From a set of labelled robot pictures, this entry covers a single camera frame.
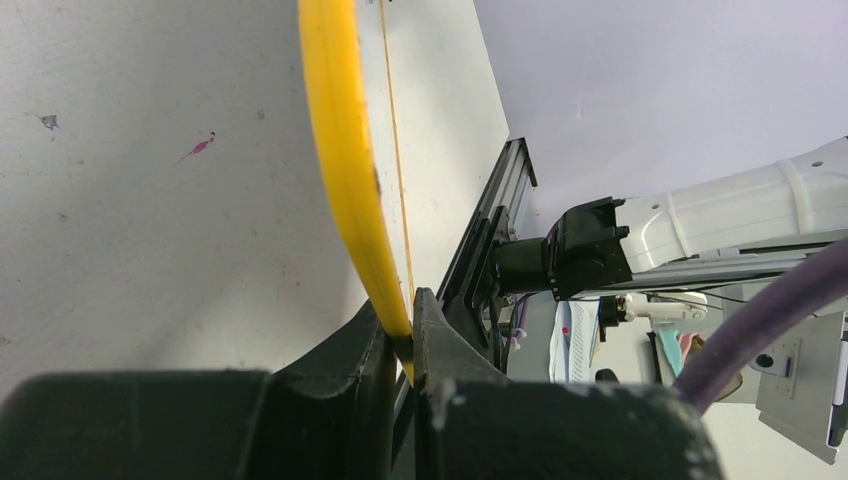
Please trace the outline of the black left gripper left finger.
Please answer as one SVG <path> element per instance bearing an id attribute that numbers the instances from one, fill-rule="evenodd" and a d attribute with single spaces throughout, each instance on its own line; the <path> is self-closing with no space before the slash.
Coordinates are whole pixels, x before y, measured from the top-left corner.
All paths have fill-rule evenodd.
<path id="1" fill-rule="evenodd" d="M 54 373 L 1 406 L 5 479 L 385 479 L 395 361 L 373 307 L 284 369 Z"/>

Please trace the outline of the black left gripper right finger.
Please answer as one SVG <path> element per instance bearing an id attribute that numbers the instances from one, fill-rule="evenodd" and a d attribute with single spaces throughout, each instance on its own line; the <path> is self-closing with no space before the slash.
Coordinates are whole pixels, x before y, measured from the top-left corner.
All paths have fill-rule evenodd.
<path id="1" fill-rule="evenodd" d="M 699 415 L 645 384 L 515 382 L 446 320 L 413 307 L 420 479 L 720 479 Z"/>

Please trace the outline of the yellow framed whiteboard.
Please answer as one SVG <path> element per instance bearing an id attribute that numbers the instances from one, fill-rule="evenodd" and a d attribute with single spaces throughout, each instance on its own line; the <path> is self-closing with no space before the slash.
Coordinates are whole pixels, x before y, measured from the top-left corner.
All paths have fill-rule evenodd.
<path id="1" fill-rule="evenodd" d="M 355 6 L 351 1 L 300 1 L 297 12 L 311 128 L 327 200 L 381 326 L 412 380 L 412 330 L 381 205 Z"/>

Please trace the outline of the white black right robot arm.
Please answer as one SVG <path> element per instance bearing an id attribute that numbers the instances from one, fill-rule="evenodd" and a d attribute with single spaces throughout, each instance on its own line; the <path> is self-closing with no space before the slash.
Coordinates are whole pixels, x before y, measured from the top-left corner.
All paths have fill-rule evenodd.
<path id="1" fill-rule="evenodd" d="M 847 230 L 847 139 L 738 174 L 650 196 L 567 210 L 544 237 L 505 242 L 493 272 L 505 293 L 565 300 L 658 287 L 655 270 L 721 250 L 792 248 Z"/>

